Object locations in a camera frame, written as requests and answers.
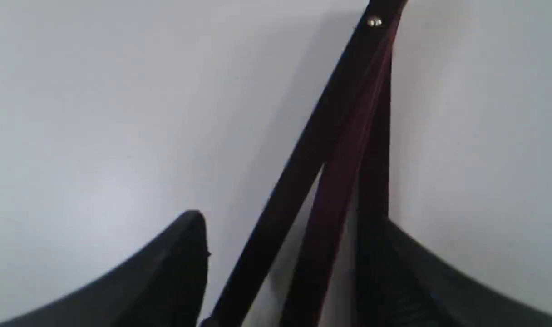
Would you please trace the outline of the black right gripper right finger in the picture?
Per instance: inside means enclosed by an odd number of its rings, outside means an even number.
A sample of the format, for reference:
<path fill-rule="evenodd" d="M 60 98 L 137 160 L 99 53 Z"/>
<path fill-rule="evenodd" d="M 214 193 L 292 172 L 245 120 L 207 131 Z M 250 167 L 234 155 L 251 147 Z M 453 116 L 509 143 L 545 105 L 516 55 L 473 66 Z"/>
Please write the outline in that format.
<path fill-rule="evenodd" d="M 552 315 L 467 277 L 386 217 L 360 213 L 356 232 L 360 327 L 552 327 Z"/>

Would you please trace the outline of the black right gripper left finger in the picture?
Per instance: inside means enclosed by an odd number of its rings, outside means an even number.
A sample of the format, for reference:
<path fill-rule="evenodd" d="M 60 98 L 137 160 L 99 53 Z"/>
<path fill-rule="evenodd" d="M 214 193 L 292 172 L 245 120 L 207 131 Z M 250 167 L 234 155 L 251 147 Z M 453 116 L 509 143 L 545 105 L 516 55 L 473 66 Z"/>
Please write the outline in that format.
<path fill-rule="evenodd" d="M 96 281 L 0 327 L 195 327 L 208 269 L 205 218 L 185 211 Z"/>

